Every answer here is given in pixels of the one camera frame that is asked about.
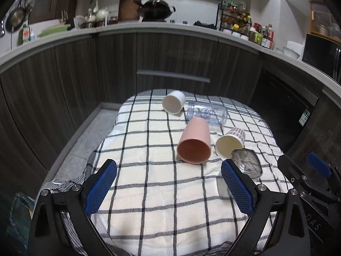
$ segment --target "tile floor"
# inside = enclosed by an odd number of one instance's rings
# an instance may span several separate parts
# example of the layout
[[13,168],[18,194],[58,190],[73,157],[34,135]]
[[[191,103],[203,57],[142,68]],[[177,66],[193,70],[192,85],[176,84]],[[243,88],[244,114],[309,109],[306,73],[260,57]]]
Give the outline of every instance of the tile floor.
[[90,154],[113,129],[117,113],[107,109],[98,113],[66,156],[55,178],[71,180],[82,175]]

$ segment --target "green and white sticker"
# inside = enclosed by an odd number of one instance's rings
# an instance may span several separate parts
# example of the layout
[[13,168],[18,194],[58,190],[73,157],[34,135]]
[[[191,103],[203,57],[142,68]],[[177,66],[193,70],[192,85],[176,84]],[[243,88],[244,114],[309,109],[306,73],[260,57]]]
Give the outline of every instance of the green and white sticker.
[[310,115],[309,111],[307,109],[305,109],[301,118],[298,121],[301,124],[301,126],[304,126],[304,124],[306,124],[306,121],[307,121],[309,115]]

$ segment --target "screw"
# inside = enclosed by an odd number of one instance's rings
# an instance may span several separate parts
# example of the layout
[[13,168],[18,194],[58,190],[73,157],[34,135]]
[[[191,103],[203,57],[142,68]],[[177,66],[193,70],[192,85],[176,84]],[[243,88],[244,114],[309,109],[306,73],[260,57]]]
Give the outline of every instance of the screw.
[[297,195],[298,194],[296,189],[290,189],[290,192],[291,192],[292,195]]
[[40,193],[42,196],[47,196],[48,194],[48,189],[43,189]]
[[257,185],[257,188],[258,188],[260,191],[266,191],[266,189],[267,189],[266,185],[263,185],[263,184]]
[[72,186],[72,190],[73,190],[73,191],[79,191],[80,188],[81,188],[81,185],[80,185],[80,184],[74,184],[74,185]]

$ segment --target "black microwave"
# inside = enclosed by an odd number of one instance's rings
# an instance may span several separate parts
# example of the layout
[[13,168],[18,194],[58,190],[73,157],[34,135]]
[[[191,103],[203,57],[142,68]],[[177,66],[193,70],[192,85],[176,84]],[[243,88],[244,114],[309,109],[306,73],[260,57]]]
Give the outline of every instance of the black microwave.
[[341,45],[326,38],[307,34],[302,61],[340,83]]

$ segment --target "clear plastic jar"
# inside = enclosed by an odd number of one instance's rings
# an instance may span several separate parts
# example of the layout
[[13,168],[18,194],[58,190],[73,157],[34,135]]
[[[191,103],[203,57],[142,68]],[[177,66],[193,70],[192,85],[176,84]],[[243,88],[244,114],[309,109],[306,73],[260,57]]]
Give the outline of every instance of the clear plastic jar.
[[224,106],[191,101],[188,102],[186,120],[190,121],[193,117],[202,117],[209,125],[224,126],[227,120],[227,110]]

